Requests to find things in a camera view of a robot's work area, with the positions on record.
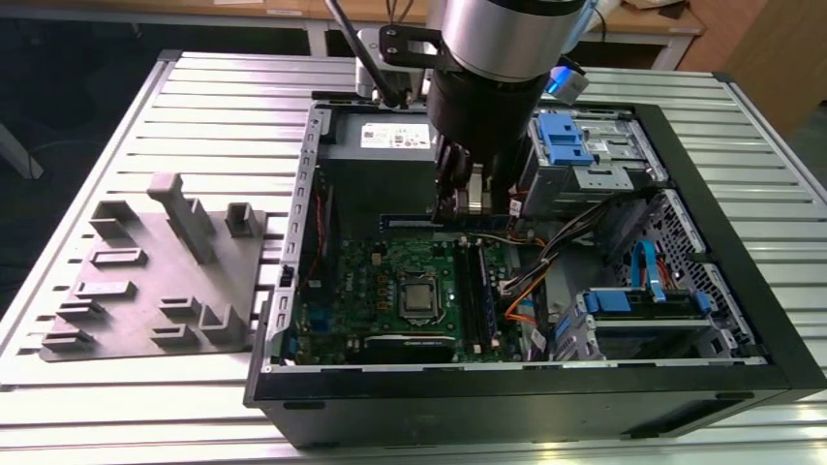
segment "motherboard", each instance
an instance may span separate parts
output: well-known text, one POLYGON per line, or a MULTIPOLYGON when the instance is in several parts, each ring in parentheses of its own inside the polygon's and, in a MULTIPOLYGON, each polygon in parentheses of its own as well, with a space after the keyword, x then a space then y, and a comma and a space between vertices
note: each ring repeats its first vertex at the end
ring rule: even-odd
POLYGON ((499 242, 345 240, 334 301, 303 305, 298 362, 514 361, 515 328, 497 310, 509 272, 499 242))

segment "power supply label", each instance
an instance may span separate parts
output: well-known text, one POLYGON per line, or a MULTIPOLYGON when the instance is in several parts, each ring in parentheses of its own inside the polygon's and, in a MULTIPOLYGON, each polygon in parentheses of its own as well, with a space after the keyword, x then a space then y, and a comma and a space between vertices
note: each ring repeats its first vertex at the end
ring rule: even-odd
POLYGON ((362 126, 362 148, 431 148, 427 124, 367 123, 362 126))

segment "floor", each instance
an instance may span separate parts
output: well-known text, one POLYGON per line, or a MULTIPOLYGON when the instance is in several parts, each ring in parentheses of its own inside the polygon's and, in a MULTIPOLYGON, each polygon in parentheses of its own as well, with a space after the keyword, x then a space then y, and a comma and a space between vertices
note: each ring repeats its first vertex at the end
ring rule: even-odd
MULTIPOLYGON (((163 48, 310 52, 302 31, 0 19, 0 122, 46 169, 27 181, 0 162, 0 316, 163 48)), ((827 107, 790 142, 826 183, 827 107)))

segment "table leg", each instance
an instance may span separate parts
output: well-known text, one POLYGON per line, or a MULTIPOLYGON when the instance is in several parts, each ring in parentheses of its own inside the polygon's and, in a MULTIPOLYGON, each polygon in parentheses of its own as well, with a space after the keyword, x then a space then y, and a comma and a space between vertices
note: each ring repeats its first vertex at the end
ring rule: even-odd
POLYGON ((309 31, 310 55, 327 56, 327 21, 309 19, 306 21, 306 30, 309 31))
POLYGON ((3 124, 0 124, 0 158, 10 162, 23 178, 38 179, 43 174, 40 164, 3 124))
POLYGON ((693 36, 673 36, 670 43, 658 54, 651 69, 658 71, 674 71, 682 63, 683 56, 686 55, 691 43, 693 36))

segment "slotted aluminum surface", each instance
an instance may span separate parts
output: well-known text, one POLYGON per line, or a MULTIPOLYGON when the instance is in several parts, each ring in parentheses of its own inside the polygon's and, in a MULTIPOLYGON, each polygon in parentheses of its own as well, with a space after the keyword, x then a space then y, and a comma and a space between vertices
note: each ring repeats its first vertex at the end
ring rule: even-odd
MULTIPOLYGON (((353 90, 350 59, 185 53, 157 64, 0 324, 0 462, 147 463, 335 458, 393 463, 817 463, 827 395, 762 408, 677 440, 297 451, 242 405, 249 355, 48 364, 36 351, 91 245, 99 200, 142 194, 155 171, 185 174, 210 208, 266 210, 278 259, 314 89, 353 90)), ((591 70, 585 100, 659 105, 790 318, 827 365, 827 208, 731 88, 707 74, 591 70)), ((261 282, 274 282, 266 264, 261 282)), ((262 296, 258 296, 257 311, 262 296)))

